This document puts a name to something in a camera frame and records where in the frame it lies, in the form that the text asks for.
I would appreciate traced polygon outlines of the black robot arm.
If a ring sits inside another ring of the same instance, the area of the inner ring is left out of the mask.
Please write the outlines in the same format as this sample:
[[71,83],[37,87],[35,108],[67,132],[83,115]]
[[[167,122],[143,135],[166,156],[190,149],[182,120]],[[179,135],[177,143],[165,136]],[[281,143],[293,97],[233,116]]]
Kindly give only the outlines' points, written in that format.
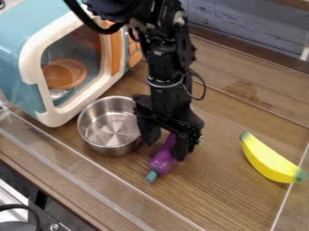
[[182,161],[202,139],[203,120],[191,110],[191,70],[197,48],[179,0],[63,0],[90,29],[100,34],[128,28],[149,63],[150,95],[136,95],[135,115],[142,139],[154,144],[161,131],[175,135],[174,158]]

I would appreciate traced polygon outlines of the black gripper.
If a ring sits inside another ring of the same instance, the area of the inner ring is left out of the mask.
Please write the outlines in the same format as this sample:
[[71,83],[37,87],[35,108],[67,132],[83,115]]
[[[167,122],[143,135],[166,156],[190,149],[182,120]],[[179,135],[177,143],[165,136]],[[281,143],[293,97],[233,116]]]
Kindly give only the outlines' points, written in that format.
[[151,146],[161,137],[161,129],[175,136],[174,158],[182,162],[201,139],[203,120],[193,112],[191,76],[177,76],[171,81],[147,77],[150,95],[135,95],[134,113],[144,143]]

